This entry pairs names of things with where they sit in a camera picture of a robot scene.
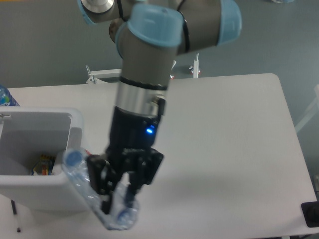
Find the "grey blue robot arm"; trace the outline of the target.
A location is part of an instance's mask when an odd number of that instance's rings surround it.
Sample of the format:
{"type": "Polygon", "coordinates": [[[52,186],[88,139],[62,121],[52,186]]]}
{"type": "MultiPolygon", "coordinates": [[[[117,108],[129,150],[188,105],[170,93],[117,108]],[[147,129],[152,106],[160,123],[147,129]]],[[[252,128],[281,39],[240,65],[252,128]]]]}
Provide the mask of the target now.
{"type": "Polygon", "coordinates": [[[108,215],[122,175],[130,176],[125,204],[132,207],[143,185],[151,184],[163,155],[153,148],[164,114],[177,55],[236,40],[242,16],[233,0],[80,0],[88,24],[111,21],[109,35],[123,65],[103,155],[88,157],[93,190],[108,215]]]}

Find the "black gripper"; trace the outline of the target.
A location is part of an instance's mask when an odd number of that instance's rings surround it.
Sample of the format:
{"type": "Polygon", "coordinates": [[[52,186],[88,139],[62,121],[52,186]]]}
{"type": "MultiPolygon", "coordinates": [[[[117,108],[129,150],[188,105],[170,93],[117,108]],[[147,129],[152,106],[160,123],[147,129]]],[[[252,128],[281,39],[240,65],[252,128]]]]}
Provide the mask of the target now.
{"type": "Polygon", "coordinates": [[[144,184],[150,185],[164,155],[152,148],[165,109],[165,99],[156,97],[151,102],[154,115],[139,115],[118,106],[114,108],[107,155],[86,158],[90,186],[102,200],[100,209],[111,212],[117,184],[124,169],[129,175],[125,202],[134,202],[144,184]]]}

